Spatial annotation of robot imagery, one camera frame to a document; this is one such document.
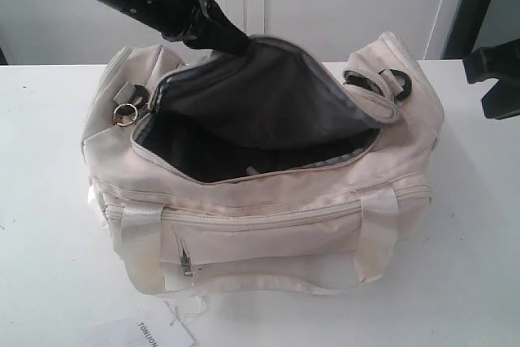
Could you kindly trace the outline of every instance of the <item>white canvas bag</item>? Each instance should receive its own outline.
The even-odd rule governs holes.
[[[444,112],[391,33],[351,54],[344,76],[271,37],[191,67],[161,46],[112,59],[82,148],[138,290],[337,293],[308,267],[347,268],[352,251],[359,282],[382,276],[431,203]]]

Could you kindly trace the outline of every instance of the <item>white bag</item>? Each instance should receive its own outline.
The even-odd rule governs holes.
[[[444,112],[399,39],[351,54],[344,85],[286,41],[252,48],[192,67],[125,48],[105,70],[83,153],[143,293],[337,293],[295,270],[354,251],[359,281],[377,280],[431,203]],[[168,290],[161,262],[188,285]]]

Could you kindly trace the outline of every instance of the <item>bag opening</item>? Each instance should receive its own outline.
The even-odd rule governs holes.
[[[381,124],[309,54],[254,38],[245,56],[218,54],[159,84],[137,142],[185,175],[213,183],[348,161]]]

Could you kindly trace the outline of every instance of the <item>open zipper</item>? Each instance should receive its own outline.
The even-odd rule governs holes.
[[[396,190],[398,201],[414,198],[431,198],[431,189],[425,184],[416,184]],[[120,221],[123,218],[122,206],[107,206],[105,216],[108,219]],[[206,229],[223,232],[239,232],[260,229],[286,228],[308,223],[321,223],[347,215],[361,214],[362,207],[359,200],[344,205],[331,206],[318,210],[304,210],[278,215],[255,215],[247,217],[226,217],[223,215],[201,215],[186,210],[165,208],[162,220],[175,225],[189,228]]]

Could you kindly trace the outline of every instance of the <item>bag handle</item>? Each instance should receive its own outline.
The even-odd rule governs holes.
[[[366,68],[349,67],[352,71],[374,83],[382,95],[357,85],[343,85],[349,99],[365,114],[382,124],[393,124],[401,117],[401,109],[394,102],[394,94],[388,82],[381,75]]]
[[[390,261],[397,241],[399,205],[391,184],[358,194],[362,204],[362,227],[354,266],[359,283],[364,284],[378,280]],[[143,202],[129,204],[124,209],[121,223],[122,258],[129,279],[142,293],[173,298],[249,290],[314,295],[332,295],[348,290],[324,288],[286,275],[239,274],[218,276],[189,288],[167,291],[160,267],[162,213],[162,206]]]

